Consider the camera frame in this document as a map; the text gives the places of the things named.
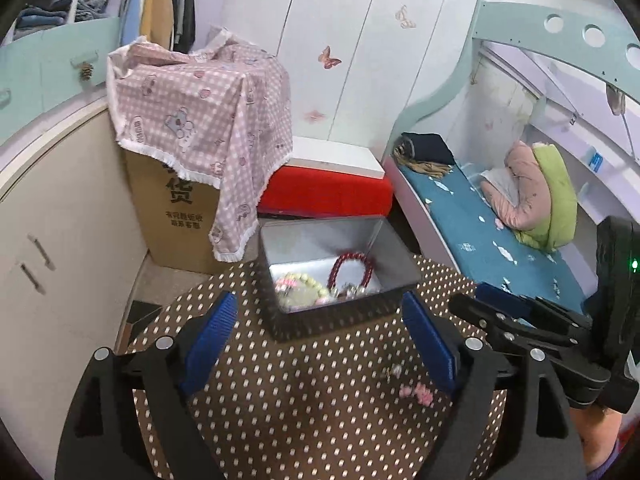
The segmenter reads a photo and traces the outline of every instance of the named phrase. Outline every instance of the pink blanket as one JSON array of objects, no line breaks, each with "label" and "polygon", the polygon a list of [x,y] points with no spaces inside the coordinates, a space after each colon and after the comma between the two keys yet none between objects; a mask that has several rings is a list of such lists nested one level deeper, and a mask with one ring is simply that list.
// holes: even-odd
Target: pink blanket
[{"label": "pink blanket", "polygon": [[293,148],[286,70],[226,30],[190,55],[138,38],[109,55],[107,91],[120,146],[220,190],[214,256],[241,260],[262,192]]}]

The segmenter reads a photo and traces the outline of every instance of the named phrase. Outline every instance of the wall decal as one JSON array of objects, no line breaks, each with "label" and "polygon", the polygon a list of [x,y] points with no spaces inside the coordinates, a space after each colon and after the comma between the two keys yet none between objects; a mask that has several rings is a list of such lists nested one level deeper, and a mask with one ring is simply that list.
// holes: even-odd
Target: wall decal
[{"label": "wall decal", "polygon": [[326,115],[318,110],[312,110],[305,114],[305,121],[307,123],[319,123],[320,121],[324,121],[326,119]]},{"label": "wall decal", "polygon": [[406,5],[400,7],[400,10],[396,12],[396,20],[400,22],[400,27],[402,28],[415,28],[415,23],[406,16]]},{"label": "wall decal", "polygon": [[331,57],[331,47],[329,45],[327,45],[322,51],[322,54],[318,56],[318,61],[320,63],[324,63],[324,68],[326,70],[342,63],[342,60],[337,59],[337,57]]}]

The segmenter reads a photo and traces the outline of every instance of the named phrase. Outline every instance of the mint green drawer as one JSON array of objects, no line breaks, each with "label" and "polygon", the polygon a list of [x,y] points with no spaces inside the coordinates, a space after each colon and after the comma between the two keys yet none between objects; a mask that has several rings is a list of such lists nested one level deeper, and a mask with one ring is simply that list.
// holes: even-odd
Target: mint green drawer
[{"label": "mint green drawer", "polygon": [[36,32],[0,48],[0,144],[44,111],[42,35]]},{"label": "mint green drawer", "polygon": [[[42,38],[42,92],[44,110],[104,83],[107,54],[118,47],[119,18],[79,22],[45,30]],[[94,67],[89,81],[80,80],[79,65]]]}]

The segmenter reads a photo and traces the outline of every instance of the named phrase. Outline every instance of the teal bed sheet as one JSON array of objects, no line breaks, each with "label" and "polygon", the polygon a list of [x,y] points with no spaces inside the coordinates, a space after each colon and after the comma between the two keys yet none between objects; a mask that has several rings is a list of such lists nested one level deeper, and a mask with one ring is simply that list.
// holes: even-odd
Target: teal bed sheet
[{"label": "teal bed sheet", "polygon": [[584,294],[560,253],[525,246],[509,228],[500,228],[497,216],[460,168],[441,180],[399,168],[429,204],[431,218],[466,277],[582,312]]}]

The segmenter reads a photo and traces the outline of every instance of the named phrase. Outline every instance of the cardboard box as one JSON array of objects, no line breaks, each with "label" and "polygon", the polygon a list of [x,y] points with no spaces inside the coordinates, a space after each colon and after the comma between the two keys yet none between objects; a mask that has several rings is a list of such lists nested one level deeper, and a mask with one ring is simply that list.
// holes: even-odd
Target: cardboard box
[{"label": "cardboard box", "polygon": [[213,186],[180,180],[175,171],[125,150],[129,185],[143,237],[153,261],[162,267],[217,274],[232,264],[213,257],[209,231],[220,192]]}]

